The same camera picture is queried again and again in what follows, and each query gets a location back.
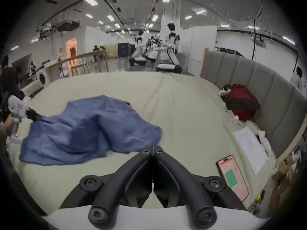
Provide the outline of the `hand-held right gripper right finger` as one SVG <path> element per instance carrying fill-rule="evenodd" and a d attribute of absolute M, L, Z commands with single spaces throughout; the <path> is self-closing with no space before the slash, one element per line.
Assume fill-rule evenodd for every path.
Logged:
<path fill-rule="evenodd" d="M 153 147 L 153 192 L 164 208 L 186 206 L 192 225 L 200 229 L 217 222 L 215 206 L 246 211 L 224 178 L 191 174 L 160 146 Z"/>

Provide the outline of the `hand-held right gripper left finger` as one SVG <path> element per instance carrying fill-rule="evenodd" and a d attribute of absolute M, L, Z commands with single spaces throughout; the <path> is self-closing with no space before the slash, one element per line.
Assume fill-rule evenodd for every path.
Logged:
<path fill-rule="evenodd" d="M 142 208 L 152 193 L 152 152 L 153 147 L 143 149 L 112 174 L 84 176 L 60 209 L 90 205 L 89 222 L 98 229 L 110 228 L 120 205 Z"/>

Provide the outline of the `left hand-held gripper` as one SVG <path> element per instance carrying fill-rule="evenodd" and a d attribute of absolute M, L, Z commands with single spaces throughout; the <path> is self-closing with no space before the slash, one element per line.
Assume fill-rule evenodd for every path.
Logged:
<path fill-rule="evenodd" d="M 11 132 L 11 142 L 13 144 L 20 144 L 21 139 L 17 135 L 18 124 L 24 118 L 28 118 L 34 122 L 41 121 L 41 115 L 36 113 L 33 109 L 29 108 L 29 102 L 32 99 L 29 96 L 25 96 L 23 100 L 11 95 L 8 98 L 8 108 L 13 116 L 13 128 Z"/>

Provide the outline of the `person's left hand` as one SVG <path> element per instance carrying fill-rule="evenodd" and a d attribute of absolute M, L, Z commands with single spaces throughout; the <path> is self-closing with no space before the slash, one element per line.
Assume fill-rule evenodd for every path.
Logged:
<path fill-rule="evenodd" d="M 5 122 L 0 123 L 0 138 L 4 139 L 11 136 L 14 120 L 12 114 L 9 114 Z"/>

